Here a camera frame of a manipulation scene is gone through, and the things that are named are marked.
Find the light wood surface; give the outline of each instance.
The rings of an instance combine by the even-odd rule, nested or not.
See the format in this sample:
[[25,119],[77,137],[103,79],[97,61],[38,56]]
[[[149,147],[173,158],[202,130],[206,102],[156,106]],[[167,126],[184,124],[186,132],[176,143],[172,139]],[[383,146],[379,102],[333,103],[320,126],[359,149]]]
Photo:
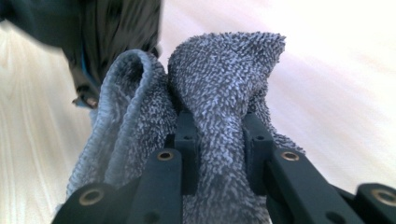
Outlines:
[[[192,35],[287,37],[270,77],[274,125],[332,184],[396,188],[392,1],[164,1],[162,57]],[[0,223],[50,223],[90,134],[62,53],[0,24]]]

